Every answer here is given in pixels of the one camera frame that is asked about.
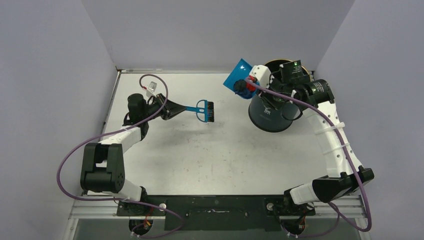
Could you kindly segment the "blue plastic dustpan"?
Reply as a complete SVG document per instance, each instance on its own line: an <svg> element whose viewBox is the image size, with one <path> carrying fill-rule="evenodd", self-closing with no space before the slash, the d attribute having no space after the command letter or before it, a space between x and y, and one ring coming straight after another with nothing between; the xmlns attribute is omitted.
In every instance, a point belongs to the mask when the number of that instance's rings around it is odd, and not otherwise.
<svg viewBox="0 0 424 240"><path fill-rule="evenodd" d="M228 75L226 80L223 82L223 85L235 94L234 83L240 79L246 81L246 79L249 77L249 73L252 68L253 67L249 63L247 63L243 58L241 58L237 65L234 67L234 69L231 71L231 73ZM249 94L246 97L242 97L237 94L235 95L241 97L242 99L249 100L255 95L256 88L249 84L247 81L246 84L249 90Z"/></svg>

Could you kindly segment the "blue hand brush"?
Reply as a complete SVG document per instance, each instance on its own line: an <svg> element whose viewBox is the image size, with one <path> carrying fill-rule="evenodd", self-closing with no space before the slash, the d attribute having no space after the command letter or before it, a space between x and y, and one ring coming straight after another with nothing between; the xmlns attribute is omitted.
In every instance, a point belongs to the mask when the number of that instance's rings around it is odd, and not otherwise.
<svg viewBox="0 0 424 240"><path fill-rule="evenodd" d="M215 104L212 101L201 99L196 106L186 106L186 111L193 112L196 118L203 123L213 123L215 121Z"/></svg>

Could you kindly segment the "small black paper ball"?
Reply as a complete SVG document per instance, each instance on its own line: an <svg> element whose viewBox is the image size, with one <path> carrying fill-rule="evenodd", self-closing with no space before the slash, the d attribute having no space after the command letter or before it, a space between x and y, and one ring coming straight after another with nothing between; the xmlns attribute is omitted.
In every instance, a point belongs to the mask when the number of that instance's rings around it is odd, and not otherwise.
<svg viewBox="0 0 424 240"><path fill-rule="evenodd" d="M244 79L239 79L233 85L234 93L245 98L250 91L247 88L247 82Z"/></svg>

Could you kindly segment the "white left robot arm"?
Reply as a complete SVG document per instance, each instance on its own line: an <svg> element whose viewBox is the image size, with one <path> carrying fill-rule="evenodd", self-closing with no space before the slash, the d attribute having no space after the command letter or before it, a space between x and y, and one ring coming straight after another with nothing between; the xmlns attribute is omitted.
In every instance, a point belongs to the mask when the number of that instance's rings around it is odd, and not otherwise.
<svg viewBox="0 0 424 240"><path fill-rule="evenodd" d="M158 117L170 120L187 108L167 100L159 93L148 103L140 93L127 98L128 113L119 133L84 146L80 186L84 191L103 193L130 200L129 208L136 215L149 210L149 201L143 198L146 190L126 179L124 153L141 142L148 133L149 121Z"/></svg>

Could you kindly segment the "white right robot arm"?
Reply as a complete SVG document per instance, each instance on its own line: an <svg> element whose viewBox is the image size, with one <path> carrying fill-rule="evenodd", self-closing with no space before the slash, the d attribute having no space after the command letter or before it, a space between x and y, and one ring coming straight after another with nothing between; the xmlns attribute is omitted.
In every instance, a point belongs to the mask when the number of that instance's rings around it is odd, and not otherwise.
<svg viewBox="0 0 424 240"><path fill-rule="evenodd" d="M306 118L319 144L326 175L284 192L282 207L290 215L311 202L331 201L362 191L374 179L371 168L356 157L344 133L334 94L324 79L311 80L300 61L277 69L256 65L248 79L255 84L249 105L250 120L259 129L279 133L299 118Z"/></svg>

